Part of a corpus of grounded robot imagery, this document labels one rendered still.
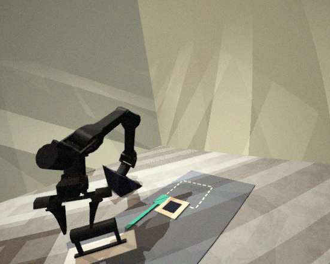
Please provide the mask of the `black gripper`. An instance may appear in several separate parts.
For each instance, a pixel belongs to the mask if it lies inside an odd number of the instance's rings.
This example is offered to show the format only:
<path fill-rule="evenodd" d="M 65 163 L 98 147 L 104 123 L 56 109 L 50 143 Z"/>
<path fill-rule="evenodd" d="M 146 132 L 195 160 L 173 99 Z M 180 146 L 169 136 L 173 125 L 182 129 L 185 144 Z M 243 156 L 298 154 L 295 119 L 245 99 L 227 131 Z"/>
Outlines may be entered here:
<path fill-rule="evenodd" d="M 67 174 L 67 178 L 69 177 L 75 177 L 75 173 L 76 172 L 80 172 L 81 176 L 82 175 L 86 175 L 86 170 L 71 170 L 71 171 L 66 171 L 63 172 L 63 174 Z M 65 235 L 67 234 L 67 223 L 66 223 L 66 208 L 65 206 L 62 206 L 62 203 L 66 203 L 66 202 L 72 202 L 72 201 L 78 201 L 78 200 L 85 200 L 90 198 L 91 202 L 89 202 L 89 207 L 90 207 L 90 229 L 92 230 L 93 227 L 93 222 L 95 220 L 95 214 L 96 214 L 96 210 L 98 208 L 98 204 L 101 203 L 103 201 L 103 198 L 108 198 L 113 196 L 112 195 L 112 191 L 110 187 L 102 187 L 102 188 L 98 188 L 95 189 L 95 191 L 93 192 L 87 192 L 87 190 L 82 190 L 81 191 L 82 196 L 76 197 L 76 198 L 65 198 L 63 200 L 58 200 L 57 199 L 57 195 L 50 195 L 50 196 L 43 196 L 43 197 L 38 197 L 34 200 L 33 202 L 33 210 L 34 209 L 42 209 L 42 208 L 46 208 L 46 212 L 49 211 L 51 212 L 61 230 L 62 233 Z"/>

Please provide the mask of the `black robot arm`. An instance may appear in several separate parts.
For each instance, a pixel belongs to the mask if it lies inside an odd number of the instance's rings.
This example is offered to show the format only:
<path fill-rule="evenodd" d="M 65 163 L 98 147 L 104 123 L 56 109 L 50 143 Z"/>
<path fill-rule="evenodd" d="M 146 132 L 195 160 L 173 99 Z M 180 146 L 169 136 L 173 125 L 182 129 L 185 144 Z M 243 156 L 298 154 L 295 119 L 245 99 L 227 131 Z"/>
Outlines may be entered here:
<path fill-rule="evenodd" d="M 64 172 L 85 170 L 86 157 L 95 152 L 103 143 L 104 137 L 121 123 L 125 129 L 125 150 L 120 154 L 121 164 L 116 172 L 127 177 L 130 167 L 134 168 L 137 161 L 134 138 L 135 129 L 139 126 L 140 120 L 138 114 L 127 108 L 117 107 L 102 120 L 79 127 L 60 142 L 52 140 L 51 143 L 39 148 L 36 164 L 41 169 L 63 170 Z M 58 200 L 79 197 L 82 190 L 89 189 L 88 176 L 81 176 L 79 173 L 76 172 L 75 177 L 69 178 L 67 174 L 61 175 L 61 181 L 56 185 Z"/>

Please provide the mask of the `beige square tile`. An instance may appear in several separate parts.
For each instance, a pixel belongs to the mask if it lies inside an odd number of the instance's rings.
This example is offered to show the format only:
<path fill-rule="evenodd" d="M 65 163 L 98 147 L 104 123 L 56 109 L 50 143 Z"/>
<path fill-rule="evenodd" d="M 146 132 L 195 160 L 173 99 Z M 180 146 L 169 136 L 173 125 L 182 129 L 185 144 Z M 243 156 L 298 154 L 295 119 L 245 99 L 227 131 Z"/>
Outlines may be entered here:
<path fill-rule="evenodd" d="M 171 219 L 176 219 L 190 203 L 169 197 L 165 202 L 159 205 L 155 211 Z"/>

